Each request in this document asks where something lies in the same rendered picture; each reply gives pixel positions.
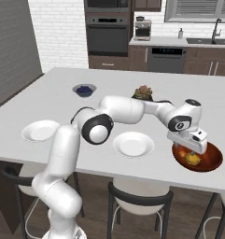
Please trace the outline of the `yellow squash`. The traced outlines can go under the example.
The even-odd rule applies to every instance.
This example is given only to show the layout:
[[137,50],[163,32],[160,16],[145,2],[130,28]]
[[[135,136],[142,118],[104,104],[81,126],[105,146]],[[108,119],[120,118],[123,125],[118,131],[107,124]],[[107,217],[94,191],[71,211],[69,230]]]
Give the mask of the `yellow squash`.
[[185,161],[189,165],[197,165],[200,163],[201,159],[196,154],[187,153],[185,156]]

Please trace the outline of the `white stool with black frame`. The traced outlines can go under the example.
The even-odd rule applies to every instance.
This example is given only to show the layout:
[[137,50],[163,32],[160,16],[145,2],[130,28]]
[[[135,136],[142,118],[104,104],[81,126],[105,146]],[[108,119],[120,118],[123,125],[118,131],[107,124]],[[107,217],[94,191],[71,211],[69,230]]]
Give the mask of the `white stool with black frame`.
[[76,216],[81,211],[82,199],[67,184],[68,176],[47,175],[46,168],[23,166],[33,177],[18,175],[11,166],[3,168],[2,174],[16,185],[17,203],[20,210],[24,236],[29,234],[22,213],[21,192],[40,199],[48,208],[50,229],[41,239],[87,239],[86,233],[77,225]]
[[174,197],[168,185],[114,177],[108,188],[106,239],[112,239],[114,223],[120,224],[120,210],[137,216],[155,215],[154,230],[166,239],[171,202]]
[[218,194],[215,192],[212,194],[209,204],[208,204],[207,208],[205,209],[202,221],[201,221],[199,228],[194,236],[195,239],[199,239],[201,234],[204,236],[204,239],[206,239],[205,225],[209,220],[215,219],[215,217],[209,217],[209,214],[210,214],[212,207],[213,207],[218,196],[220,196],[220,200],[221,200],[222,215],[220,217],[218,217],[219,224],[218,224],[218,229],[217,229],[217,232],[215,235],[215,239],[221,239],[222,234],[225,229],[225,193]]

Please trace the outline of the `black wall oven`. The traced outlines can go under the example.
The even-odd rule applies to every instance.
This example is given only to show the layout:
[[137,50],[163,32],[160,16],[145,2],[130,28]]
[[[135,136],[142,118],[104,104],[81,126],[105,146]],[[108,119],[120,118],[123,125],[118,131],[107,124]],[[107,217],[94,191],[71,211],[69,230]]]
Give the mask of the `black wall oven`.
[[86,18],[88,53],[93,56],[128,56],[129,23],[124,16]]

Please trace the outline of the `brown wall cupboard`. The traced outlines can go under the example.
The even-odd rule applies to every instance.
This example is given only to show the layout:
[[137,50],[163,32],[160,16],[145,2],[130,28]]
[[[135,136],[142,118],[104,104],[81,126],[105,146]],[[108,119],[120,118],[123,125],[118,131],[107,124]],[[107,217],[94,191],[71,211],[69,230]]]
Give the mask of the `brown wall cupboard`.
[[160,12],[162,0],[132,0],[133,11]]

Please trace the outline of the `black microwave oven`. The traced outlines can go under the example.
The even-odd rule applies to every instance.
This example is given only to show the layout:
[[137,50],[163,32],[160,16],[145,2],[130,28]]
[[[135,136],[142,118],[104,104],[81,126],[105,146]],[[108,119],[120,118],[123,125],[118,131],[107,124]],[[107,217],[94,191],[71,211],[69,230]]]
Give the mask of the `black microwave oven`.
[[129,0],[84,0],[88,12],[126,12]]

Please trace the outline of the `grey bowl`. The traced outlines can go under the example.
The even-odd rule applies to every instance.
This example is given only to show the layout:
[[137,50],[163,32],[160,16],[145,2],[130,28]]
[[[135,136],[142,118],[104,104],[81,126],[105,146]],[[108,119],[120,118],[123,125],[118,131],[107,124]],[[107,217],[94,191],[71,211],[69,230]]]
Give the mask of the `grey bowl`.
[[[88,86],[88,87],[90,87],[90,88],[92,89],[92,93],[91,93],[91,94],[78,94],[78,93],[77,93],[77,88],[79,88],[80,86]],[[96,89],[97,89],[97,87],[94,86],[93,84],[78,84],[78,85],[76,85],[76,86],[72,89],[72,91],[73,91],[74,93],[76,93],[79,97],[87,98],[87,97],[92,96],[92,94],[96,91]]]

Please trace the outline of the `white plate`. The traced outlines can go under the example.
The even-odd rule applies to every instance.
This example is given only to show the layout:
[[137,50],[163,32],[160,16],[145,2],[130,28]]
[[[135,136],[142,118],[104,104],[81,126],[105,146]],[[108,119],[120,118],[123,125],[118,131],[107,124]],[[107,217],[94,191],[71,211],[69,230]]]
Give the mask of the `white plate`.
[[55,120],[43,119],[35,121],[22,130],[21,137],[25,141],[33,143],[45,142],[53,137],[59,126],[60,124]]
[[113,140],[114,150],[126,158],[144,158],[154,151],[154,141],[139,132],[125,132]]

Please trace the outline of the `silver coffee machine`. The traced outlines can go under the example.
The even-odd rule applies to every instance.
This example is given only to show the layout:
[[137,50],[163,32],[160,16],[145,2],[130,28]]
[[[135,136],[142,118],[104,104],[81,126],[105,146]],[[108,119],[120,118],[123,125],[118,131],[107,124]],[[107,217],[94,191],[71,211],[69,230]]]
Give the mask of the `silver coffee machine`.
[[143,16],[138,16],[134,23],[134,29],[135,40],[150,40],[151,20],[146,20]]

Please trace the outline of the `red-brown bowl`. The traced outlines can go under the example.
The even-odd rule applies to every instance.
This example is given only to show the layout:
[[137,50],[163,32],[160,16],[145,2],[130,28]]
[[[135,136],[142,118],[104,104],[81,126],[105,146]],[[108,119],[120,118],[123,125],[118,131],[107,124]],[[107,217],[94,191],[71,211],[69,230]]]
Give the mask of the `red-brown bowl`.
[[197,165],[189,165],[185,161],[185,156],[187,153],[190,153],[191,150],[180,146],[175,148],[175,145],[172,146],[172,152],[174,158],[178,163],[180,163],[183,167],[194,171],[194,172],[210,172],[217,169],[223,161],[223,156],[220,150],[211,143],[207,143],[207,149],[204,154],[195,153],[200,159],[200,163]]

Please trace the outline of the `dark sink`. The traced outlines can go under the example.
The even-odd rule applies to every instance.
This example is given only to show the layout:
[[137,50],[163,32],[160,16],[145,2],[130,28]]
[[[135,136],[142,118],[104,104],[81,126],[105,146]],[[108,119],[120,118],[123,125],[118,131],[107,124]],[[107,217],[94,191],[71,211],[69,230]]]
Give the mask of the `dark sink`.
[[186,40],[189,44],[225,45],[225,39],[186,38]]

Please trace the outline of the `blueberries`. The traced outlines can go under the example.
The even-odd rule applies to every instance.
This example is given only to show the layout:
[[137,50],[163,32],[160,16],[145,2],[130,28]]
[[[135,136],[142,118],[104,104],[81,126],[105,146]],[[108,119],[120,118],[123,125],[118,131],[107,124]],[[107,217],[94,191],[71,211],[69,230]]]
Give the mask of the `blueberries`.
[[91,94],[92,89],[88,86],[80,86],[79,88],[77,88],[77,93],[78,94]]

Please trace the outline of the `brown oven cabinet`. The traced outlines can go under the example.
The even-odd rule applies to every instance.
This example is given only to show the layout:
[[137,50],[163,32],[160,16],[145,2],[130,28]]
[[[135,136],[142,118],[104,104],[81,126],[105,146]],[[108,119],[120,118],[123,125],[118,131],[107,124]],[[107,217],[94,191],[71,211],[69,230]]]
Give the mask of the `brown oven cabinet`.
[[[132,19],[133,13],[131,11],[131,3],[129,0],[129,10],[126,12],[88,12],[85,9],[85,21],[88,16],[124,16],[128,18],[129,23],[129,42],[133,35]],[[109,69],[109,70],[128,70],[128,56],[127,57],[115,57],[115,56],[93,56],[88,53],[89,57],[89,68],[92,69]]]

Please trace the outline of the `potted succulent plant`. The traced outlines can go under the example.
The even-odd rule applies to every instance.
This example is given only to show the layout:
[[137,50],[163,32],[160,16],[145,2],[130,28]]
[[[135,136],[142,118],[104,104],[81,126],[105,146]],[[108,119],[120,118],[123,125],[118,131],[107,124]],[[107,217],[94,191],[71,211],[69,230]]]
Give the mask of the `potted succulent plant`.
[[152,89],[147,85],[140,86],[134,91],[134,99],[152,101]]

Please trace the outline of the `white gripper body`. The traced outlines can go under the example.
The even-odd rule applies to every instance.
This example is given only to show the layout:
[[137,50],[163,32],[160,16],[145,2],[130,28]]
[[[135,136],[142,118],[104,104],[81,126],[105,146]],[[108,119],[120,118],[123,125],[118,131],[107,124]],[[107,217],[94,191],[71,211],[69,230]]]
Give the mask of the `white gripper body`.
[[190,150],[199,153],[204,154],[207,149],[207,133],[203,130],[198,130],[195,132],[189,132],[187,130],[181,131],[178,133],[172,133],[169,132],[167,134],[167,137],[186,148],[189,148]]

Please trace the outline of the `black tap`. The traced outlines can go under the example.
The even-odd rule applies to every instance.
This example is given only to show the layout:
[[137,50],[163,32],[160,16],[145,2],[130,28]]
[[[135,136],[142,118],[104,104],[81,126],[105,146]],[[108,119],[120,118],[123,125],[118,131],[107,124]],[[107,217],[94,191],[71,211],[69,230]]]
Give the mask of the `black tap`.
[[215,38],[216,38],[217,36],[220,36],[221,30],[220,30],[219,32],[217,32],[217,29],[218,29],[218,25],[219,25],[221,22],[222,22],[222,19],[220,19],[220,18],[218,18],[218,19],[216,20],[215,27],[214,27],[214,30],[213,30],[213,33],[212,33],[212,37],[211,37],[211,44],[217,44]]

